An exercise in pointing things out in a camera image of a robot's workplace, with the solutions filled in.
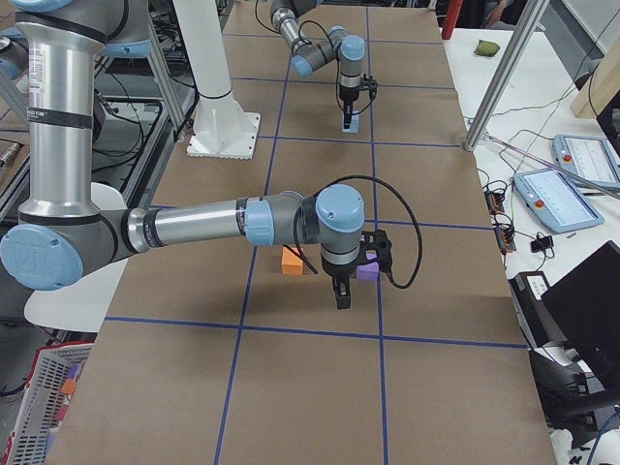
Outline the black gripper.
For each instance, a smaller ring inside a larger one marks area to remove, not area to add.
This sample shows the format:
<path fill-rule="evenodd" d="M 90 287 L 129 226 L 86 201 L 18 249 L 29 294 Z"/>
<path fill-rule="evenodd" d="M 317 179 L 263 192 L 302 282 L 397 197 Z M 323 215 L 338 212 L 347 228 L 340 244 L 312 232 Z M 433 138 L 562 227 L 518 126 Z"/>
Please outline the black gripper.
<path fill-rule="evenodd" d="M 330 276 L 338 310 L 351 308 L 350 278 L 357 271 L 355 262 L 335 264 L 322 261 L 324 272 Z"/>
<path fill-rule="evenodd" d="M 354 104 L 359 98 L 360 85 L 353 87 L 339 83 L 337 85 L 337 99 L 343 113 L 343 121 L 349 123 L 354 113 Z"/>

